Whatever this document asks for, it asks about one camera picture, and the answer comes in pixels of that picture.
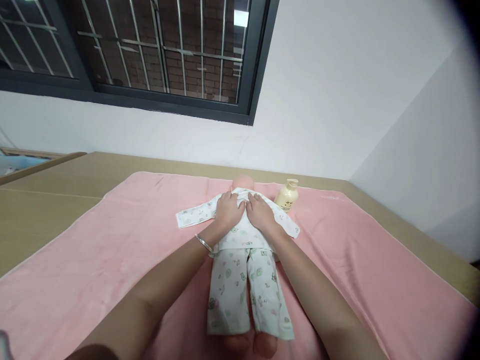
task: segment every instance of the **sleeve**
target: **sleeve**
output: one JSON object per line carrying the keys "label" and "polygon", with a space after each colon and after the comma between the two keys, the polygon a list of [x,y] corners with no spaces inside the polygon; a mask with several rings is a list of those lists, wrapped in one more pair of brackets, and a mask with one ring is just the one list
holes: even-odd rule
{"label": "sleeve", "polygon": [[269,198],[259,194],[263,200],[270,206],[273,211],[273,217],[275,221],[285,230],[285,232],[291,236],[292,238],[296,239],[297,236],[300,234],[300,227],[292,220],[285,211],[282,210],[280,206],[274,203]]}
{"label": "sleeve", "polygon": [[202,205],[191,207],[189,209],[176,213],[176,222],[178,227],[187,228],[193,225],[203,223],[210,219],[215,219],[217,213],[217,201],[220,195],[215,196],[212,200]]}

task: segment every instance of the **window frame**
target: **window frame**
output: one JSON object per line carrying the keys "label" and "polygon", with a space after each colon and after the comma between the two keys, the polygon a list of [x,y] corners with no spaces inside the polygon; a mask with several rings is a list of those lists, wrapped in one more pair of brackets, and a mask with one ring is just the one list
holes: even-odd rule
{"label": "window frame", "polygon": [[250,0],[238,104],[97,83],[79,35],[61,0],[43,0],[41,4],[53,21],[50,25],[56,27],[63,55],[75,78],[0,69],[0,90],[252,126],[279,2]]}

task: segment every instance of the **doll head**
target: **doll head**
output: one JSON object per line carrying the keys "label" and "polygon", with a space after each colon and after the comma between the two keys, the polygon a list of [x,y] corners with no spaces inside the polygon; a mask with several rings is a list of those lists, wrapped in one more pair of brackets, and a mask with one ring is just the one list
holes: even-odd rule
{"label": "doll head", "polygon": [[233,191],[236,188],[254,190],[254,180],[248,175],[239,175],[231,182],[230,190]]}

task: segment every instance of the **white printed pajamas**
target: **white printed pajamas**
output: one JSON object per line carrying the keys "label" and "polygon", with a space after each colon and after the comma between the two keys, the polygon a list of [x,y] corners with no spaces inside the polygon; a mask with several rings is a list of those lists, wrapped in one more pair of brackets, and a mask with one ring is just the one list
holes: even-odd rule
{"label": "white printed pajamas", "polygon": [[[259,194],[273,211],[275,221],[296,239],[299,226],[273,201],[256,191],[236,188],[237,205],[248,201],[248,194]],[[203,223],[216,217],[217,201],[212,200],[176,214],[179,228]],[[244,334],[250,330],[247,301],[252,304],[257,332],[265,332],[283,340],[293,340],[294,330],[282,288],[277,280],[273,252],[275,249],[255,228],[244,211],[235,225],[213,247],[213,269],[208,302],[209,335]],[[247,299],[247,277],[250,281],[250,299]]]}
{"label": "white printed pajamas", "polygon": [[[247,298],[250,281],[250,299]],[[251,301],[255,330],[293,340],[294,329],[285,305],[271,250],[221,250],[213,258],[208,301],[208,335],[237,335],[250,330]]]}

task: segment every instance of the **pink towel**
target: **pink towel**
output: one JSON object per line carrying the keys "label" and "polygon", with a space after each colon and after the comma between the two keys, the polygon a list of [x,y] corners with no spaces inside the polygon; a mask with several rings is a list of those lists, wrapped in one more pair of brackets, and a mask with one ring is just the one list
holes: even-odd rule
{"label": "pink towel", "polygon": [[[0,281],[0,329],[16,359],[63,359],[127,291],[208,223],[178,229],[175,213],[227,191],[231,182],[137,172],[55,241]],[[278,184],[257,183],[273,199]],[[390,359],[451,359],[476,308],[345,195],[299,188],[290,212],[298,245],[331,279]],[[212,260],[166,313],[147,359],[220,358],[206,336]],[[279,279],[295,341],[274,359],[325,359],[290,284]]]}

